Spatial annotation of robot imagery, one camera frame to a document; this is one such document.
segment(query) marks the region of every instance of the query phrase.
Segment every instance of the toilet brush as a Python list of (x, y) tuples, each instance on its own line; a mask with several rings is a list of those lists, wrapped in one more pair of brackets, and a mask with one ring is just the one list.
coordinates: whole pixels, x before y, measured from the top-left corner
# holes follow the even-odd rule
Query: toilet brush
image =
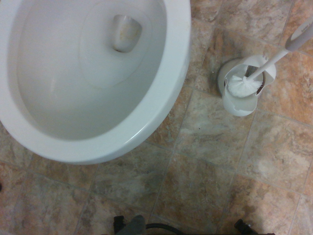
[(228, 82), (229, 92), (239, 98), (247, 97), (261, 87), (261, 81), (254, 79), (263, 73), (267, 68), (275, 64), (278, 60), (283, 58), (289, 52), (299, 49), (308, 39), (313, 37), (313, 17), (308, 18), (299, 28), (287, 39), (285, 48), (281, 49), (271, 59), (269, 59), (263, 66), (258, 68), (255, 72), (248, 66), (247, 73), (243, 78), (233, 75)]

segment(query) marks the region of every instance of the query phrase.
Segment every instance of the tile floor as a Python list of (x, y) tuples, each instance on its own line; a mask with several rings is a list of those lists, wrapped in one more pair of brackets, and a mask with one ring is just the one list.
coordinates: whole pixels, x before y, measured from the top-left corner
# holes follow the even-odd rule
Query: tile floor
[[(313, 234), (313, 39), (277, 63), (257, 110), (228, 114), (219, 67), (273, 55), (312, 0), (191, 0), (192, 56), (167, 118), (140, 146), (98, 165), (43, 159), (0, 125), (0, 235), (113, 234), (141, 214), (187, 233)], [(151, 234), (164, 231), (150, 231)]]

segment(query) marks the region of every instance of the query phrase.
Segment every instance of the white toilet brush holder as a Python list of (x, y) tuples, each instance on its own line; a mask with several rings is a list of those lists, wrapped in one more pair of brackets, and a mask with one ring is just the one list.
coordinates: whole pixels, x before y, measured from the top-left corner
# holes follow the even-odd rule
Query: white toilet brush holder
[(228, 88), (227, 83), (233, 76), (243, 77), (248, 66), (261, 67), (267, 59), (262, 55), (253, 55), (243, 59), (234, 59), (223, 65), (218, 75), (218, 87), (223, 99), (224, 108), (235, 116), (247, 116), (251, 114), (257, 106), (258, 97), (261, 95), (264, 87), (271, 84), (276, 77), (275, 65), (269, 66), (262, 74), (257, 76), (255, 80), (262, 81), (260, 89), (244, 98), (233, 96)]

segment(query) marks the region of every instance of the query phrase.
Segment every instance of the toilet brush handle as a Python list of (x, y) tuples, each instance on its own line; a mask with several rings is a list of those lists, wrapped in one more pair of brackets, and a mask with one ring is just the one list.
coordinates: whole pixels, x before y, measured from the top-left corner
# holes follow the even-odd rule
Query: toilet brush handle
[(253, 74), (251, 74), (248, 78), (247, 81), (253, 80), (256, 78), (258, 75), (263, 73), (265, 70), (267, 70), (270, 66), (275, 64), (277, 61), (279, 61), (281, 58), (283, 58), (286, 54), (288, 54), (288, 50), (286, 49), (281, 49), (278, 53), (276, 53), (272, 58), (270, 58), (265, 64), (263, 64), (260, 68), (258, 68)]
[(289, 51), (295, 51), (305, 44), (311, 37), (313, 37), (313, 16), (301, 24), (287, 39), (285, 48)]
[(313, 16), (308, 18), (303, 24), (301, 24), (297, 30), (287, 39), (285, 48), (281, 49), (271, 59), (269, 59), (263, 66), (258, 68), (247, 80), (251, 81), (258, 75), (263, 73), (270, 66), (275, 64), (278, 60), (283, 58), (288, 52), (299, 49), (307, 40), (313, 37)]

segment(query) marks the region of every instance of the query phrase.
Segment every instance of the toilet bowl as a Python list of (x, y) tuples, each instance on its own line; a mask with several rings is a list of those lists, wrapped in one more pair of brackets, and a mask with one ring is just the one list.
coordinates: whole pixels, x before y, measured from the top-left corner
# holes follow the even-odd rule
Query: toilet bowl
[(56, 161), (100, 163), (138, 146), (189, 64), (189, 0), (2, 0), (0, 22), (0, 120)]

